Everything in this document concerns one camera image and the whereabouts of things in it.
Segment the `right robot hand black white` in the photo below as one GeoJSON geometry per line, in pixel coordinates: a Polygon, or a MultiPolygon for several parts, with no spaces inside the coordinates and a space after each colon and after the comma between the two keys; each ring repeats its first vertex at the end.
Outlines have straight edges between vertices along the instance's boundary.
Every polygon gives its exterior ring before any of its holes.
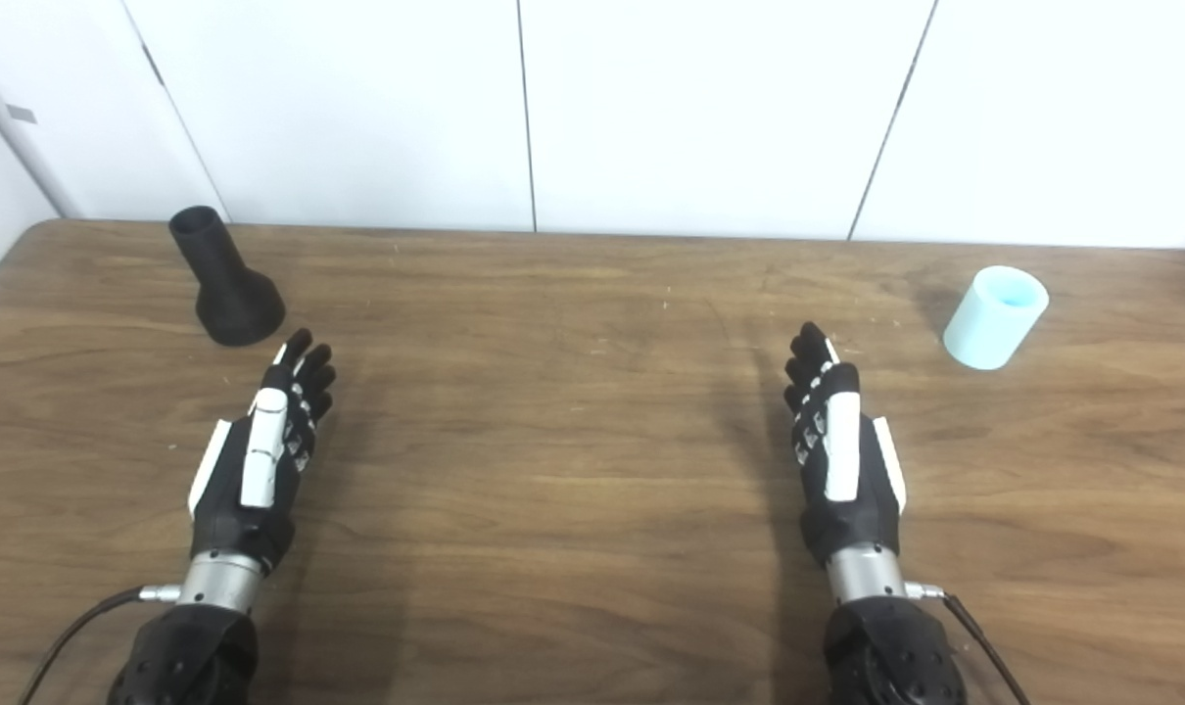
{"type": "Polygon", "coordinates": [[[858,544],[899,555],[905,485],[886,419],[863,410],[860,371],[813,321],[800,325],[789,350],[783,398],[803,491],[803,544],[820,565],[858,544]]]}

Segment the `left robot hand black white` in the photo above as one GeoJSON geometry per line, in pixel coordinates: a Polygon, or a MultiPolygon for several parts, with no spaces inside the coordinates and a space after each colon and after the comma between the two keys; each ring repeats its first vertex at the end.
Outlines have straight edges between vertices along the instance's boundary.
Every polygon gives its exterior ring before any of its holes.
{"type": "Polygon", "coordinates": [[[265,573],[296,539],[293,507],[333,404],[332,350],[302,327],[280,347],[242,418],[217,421],[188,493],[190,557],[239,555],[265,573]]]}

